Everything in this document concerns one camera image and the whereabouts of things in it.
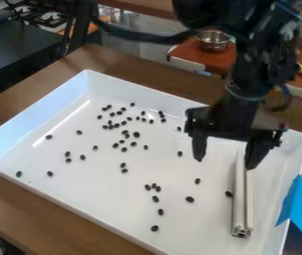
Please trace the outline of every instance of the wooden table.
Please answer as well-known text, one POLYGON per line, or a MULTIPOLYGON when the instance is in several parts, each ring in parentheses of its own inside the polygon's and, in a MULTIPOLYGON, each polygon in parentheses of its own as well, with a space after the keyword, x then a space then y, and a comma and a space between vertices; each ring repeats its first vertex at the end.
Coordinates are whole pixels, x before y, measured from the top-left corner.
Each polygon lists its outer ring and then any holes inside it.
MULTIPOLYGON (((0 94, 0 125, 84 69, 208 104, 223 82, 87 45, 0 94)), ((302 130, 302 100, 281 115, 302 130)), ((150 254, 141 247, 0 177, 0 235, 36 254, 150 254)))

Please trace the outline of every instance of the black cable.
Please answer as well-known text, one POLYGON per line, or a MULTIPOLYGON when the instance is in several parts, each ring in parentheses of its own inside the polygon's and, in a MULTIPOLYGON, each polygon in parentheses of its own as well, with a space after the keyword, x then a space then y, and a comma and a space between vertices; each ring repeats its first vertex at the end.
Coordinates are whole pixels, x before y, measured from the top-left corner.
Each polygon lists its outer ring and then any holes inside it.
POLYGON ((162 45, 174 45, 182 43, 189 37, 196 35, 198 32, 194 30, 186 30, 171 36, 161 36, 145 32, 131 31, 115 25, 103 22, 96 16, 92 16, 91 20, 102 30, 112 34, 113 36, 120 37, 129 41, 154 43, 162 45))

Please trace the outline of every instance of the black bean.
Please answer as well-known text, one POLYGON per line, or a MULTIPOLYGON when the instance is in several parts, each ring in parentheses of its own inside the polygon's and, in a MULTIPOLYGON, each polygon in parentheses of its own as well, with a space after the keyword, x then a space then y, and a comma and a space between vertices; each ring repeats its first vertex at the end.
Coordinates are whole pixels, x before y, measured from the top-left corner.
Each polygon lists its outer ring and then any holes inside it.
POLYGON ((135 138, 139 138, 140 137, 140 133, 138 131, 133 132, 133 136, 135 138))
POLYGON ((191 196, 188 196, 188 197, 186 198, 186 201, 187 201, 188 203, 192 203, 192 202, 194 202, 194 198, 191 197, 191 196))
POLYGON ((153 227, 151 227, 151 231, 152 232, 157 232, 158 231, 158 226, 154 225, 153 227))
POLYGON ((227 197, 232 197, 232 196, 233 196, 233 194, 232 194, 230 191, 226 191, 226 192, 225 192, 225 195, 226 195, 227 197))
POLYGON ((159 199, 157 196, 152 196, 151 199, 155 202, 155 203, 158 203, 159 202, 159 199))

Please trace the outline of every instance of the stainless steel bowl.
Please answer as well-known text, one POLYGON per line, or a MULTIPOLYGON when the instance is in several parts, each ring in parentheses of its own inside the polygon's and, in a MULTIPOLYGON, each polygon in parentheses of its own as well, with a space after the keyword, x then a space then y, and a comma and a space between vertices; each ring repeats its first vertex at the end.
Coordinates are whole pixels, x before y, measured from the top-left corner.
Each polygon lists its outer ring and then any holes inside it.
POLYGON ((218 30, 201 31, 195 38, 201 43, 200 48, 206 51, 223 51, 230 42, 231 37, 218 30))

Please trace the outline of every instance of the white tray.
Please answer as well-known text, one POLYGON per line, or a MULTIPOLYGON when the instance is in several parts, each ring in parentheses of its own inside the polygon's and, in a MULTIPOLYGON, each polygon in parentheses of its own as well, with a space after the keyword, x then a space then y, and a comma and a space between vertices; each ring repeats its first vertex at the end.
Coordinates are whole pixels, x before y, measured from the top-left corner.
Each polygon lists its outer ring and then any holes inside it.
POLYGON ((250 239, 230 235, 233 163, 244 143, 210 138, 202 163, 193 160, 190 138, 176 127, 184 111, 201 104, 151 90, 93 71, 69 82, 0 127, 0 175, 114 231, 163 254, 278 255, 289 221, 274 227, 293 178, 302 171, 302 133, 290 130, 281 147, 272 150, 254 172, 254 227, 250 239), (137 105, 129 107, 131 102, 137 105), (102 129, 113 105, 128 110, 114 121, 135 118, 145 110, 154 124, 128 122, 126 127, 102 129), (159 122, 157 111, 166 114, 159 122), (77 135, 80 129, 83 134, 77 135), (137 147, 112 149, 121 131, 139 131, 137 147), (54 137, 45 139, 51 133, 54 137), (93 151, 93 145, 99 147, 93 151), (73 161, 65 163, 64 152, 73 161), (176 153, 182 150, 183 157, 176 153), (79 160, 84 154, 87 159, 79 160), (129 172, 122 174, 126 162, 129 172), (17 171, 23 175, 16 177, 17 171), (47 171, 54 176, 47 176, 47 171), (201 184, 194 180, 201 178, 201 184), (146 191, 157 183, 162 191, 146 191), (159 203, 151 200, 153 195, 159 203), (194 203, 187 203, 187 196, 194 203), (158 216, 162 208, 164 216, 158 216), (151 232, 153 225, 158 232, 151 232))

